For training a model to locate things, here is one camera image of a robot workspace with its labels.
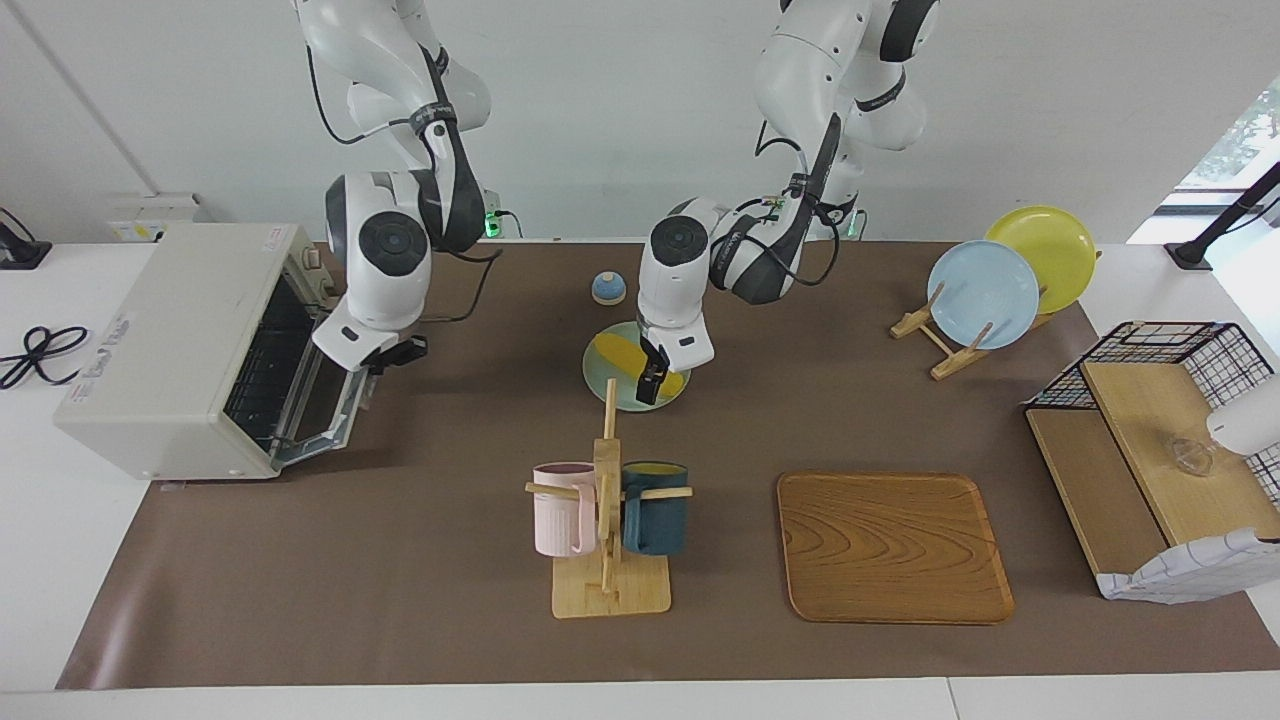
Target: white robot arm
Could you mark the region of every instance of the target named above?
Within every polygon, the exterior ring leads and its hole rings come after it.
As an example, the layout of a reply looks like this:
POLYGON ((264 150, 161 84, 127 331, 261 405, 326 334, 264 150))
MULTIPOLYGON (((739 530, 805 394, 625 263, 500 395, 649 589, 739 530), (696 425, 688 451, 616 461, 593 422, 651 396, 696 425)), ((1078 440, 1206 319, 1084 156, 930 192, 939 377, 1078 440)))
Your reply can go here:
POLYGON ((859 146, 902 150, 919 138, 924 106, 908 87, 902 63, 928 40, 936 10, 937 0, 782 0, 782 20, 756 68, 755 99, 778 133, 764 146, 790 145, 800 169, 773 206, 776 215, 746 211, 768 205, 762 200, 728 210, 700 197, 654 228, 640 266, 639 320, 649 363, 637 400, 652 404, 668 370, 714 357, 701 313, 707 279, 753 305, 781 299, 797 281, 814 218, 838 242, 854 217, 859 146))
POLYGON ((461 133, 489 118, 489 92, 453 61, 422 0, 294 0, 307 46, 353 85, 352 118, 385 129, 407 172, 348 173, 325 196, 326 234, 348 290, 312 340, 348 370, 425 354, 401 343, 430 284, 431 251, 463 252, 484 233, 484 193, 461 133))

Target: wire basket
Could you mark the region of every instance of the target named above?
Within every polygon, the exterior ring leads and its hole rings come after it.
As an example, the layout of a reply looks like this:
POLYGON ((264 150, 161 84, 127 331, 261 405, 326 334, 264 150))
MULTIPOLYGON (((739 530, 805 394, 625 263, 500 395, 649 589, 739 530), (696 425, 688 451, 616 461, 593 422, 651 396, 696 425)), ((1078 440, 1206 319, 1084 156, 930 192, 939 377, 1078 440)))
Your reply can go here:
MULTIPOLYGON (((1181 365, 1215 410, 1275 374, 1253 341, 1234 323, 1125 323, 1029 400, 1027 407, 1097 410, 1080 370, 1085 363, 1181 365)), ((1245 461, 1271 502, 1280 507, 1280 445, 1245 461)))

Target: wooden plate stand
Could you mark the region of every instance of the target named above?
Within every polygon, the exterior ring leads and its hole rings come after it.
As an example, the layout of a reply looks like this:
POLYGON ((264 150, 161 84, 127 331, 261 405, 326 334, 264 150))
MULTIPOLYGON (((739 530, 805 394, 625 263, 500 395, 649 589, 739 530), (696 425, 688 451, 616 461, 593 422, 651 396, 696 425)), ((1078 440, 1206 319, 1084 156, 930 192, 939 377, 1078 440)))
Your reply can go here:
MULTIPOLYGON (((671 610, 667 559, 622 548, 622 442, 616 437, 618 384, 611 378, 604 401, 604 437, 593 452, 596 488, 595 552, 552 560, 552 615, 558 620, 613 615, 648 615, 671 610)), ((579 500, 571 488, 526 483, 525 491, 579 500)), ((694 489, 648 489, 640 500, 691 497, 694 489)))
MULTIPOLYGON (((945 340, 942 340, 942 337, 938 333, 933 332, 933 329, 929 328, 929 322, 933 320, 933 304, 938 301, 938 297, 942 295, 942 288, 945 287, 946 283, 938 283, 938 287, 934 288, 933 295, 929 296, 929 301, 924 305, 924 307, 920 307, 914 313, 908 313, 902 315, 902 319, 896 325, 888 329, 888 334, 893 336, 893 340, 901 340, 914 333, 915 331, 920 331, 922 333, 924 333, 924 337, 933 341, 933 345, 937 345, 938 348, 941 348, 942 352, 946 354, 946 359, 934 365, 932 370, 929 370, 929 375, 932 375, 933 379, 936 380, 945 380, 951 375, 959 373, 960 370, 964 370, 969 365, 973 365, 978 360, 982 360, 983 357, 991 355, 992 351, 978 350, 978 346, 982 345, 982 341, 987 340, 987 336, 991 334, 991 331, 996 327, 995 323, 987 323, 982 328, 982 332, 978 333, 978 337, 975 337, 972 343, 960 350, 952 350, 951 346, 945 340)), ((1037 315, 1036 322, 1032 323, 1030 329, 1034 331, 1036 328, 1043 325, 1044 323, 1052 319, 1053 319, 1052 314, 1037 315)))

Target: mug rack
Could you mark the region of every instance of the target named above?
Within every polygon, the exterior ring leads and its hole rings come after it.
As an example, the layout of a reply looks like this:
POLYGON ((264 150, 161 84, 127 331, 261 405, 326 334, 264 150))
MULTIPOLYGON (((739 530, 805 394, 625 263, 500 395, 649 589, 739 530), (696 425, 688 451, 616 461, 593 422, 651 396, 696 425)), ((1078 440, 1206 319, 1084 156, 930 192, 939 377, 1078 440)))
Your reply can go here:
MULTIPOLYGON (((596 550, 552 559, 552 615, 558 620, 650 615, 671 610, 667 557, 622 548, 622 441, 617 438, 618 382, 611 378, 604 401, 604 437, 593 448, 596 488, 596 550)), ((526 483, 525 492, 579 501, 577 491, 526 483)), ((694 488, 646 489, 640 500, 691 497, 694 488)))

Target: plate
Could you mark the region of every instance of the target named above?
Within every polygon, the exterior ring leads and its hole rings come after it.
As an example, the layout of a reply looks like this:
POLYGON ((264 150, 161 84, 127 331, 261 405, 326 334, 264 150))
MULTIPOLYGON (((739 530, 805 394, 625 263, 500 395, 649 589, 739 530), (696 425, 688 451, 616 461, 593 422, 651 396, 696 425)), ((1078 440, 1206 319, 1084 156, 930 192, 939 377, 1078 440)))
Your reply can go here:
POLYGON ((1039 311, 1057 313, 1076 301, 1093 279, 1098 252, 1084 223, 1050 205, 1019 208, 987 231, 987 240, 1012 247, 1036 272, 1039 311))
POLYGON ((975 240, 947 250, 929 273, 927 297, 946 283, 933 319, 947 337, 968 347, 987 323, 995 327, 978 350, 1005 347, 1036 322, 1039 286, 1030 264, 1011 247, 975 240))
POLYGON ((591 338, 582 352, 582 379, 591 395, 604 401, 609 378, 618 380, 618 410, 648 413, 680 397, 689 386, 689 370, 668 373, 658 391, 658 402, 645 405, 636 400, 636 379, 644 372, 646 359, 640 348, 640 325, 635 322, 618 323, 591 338))

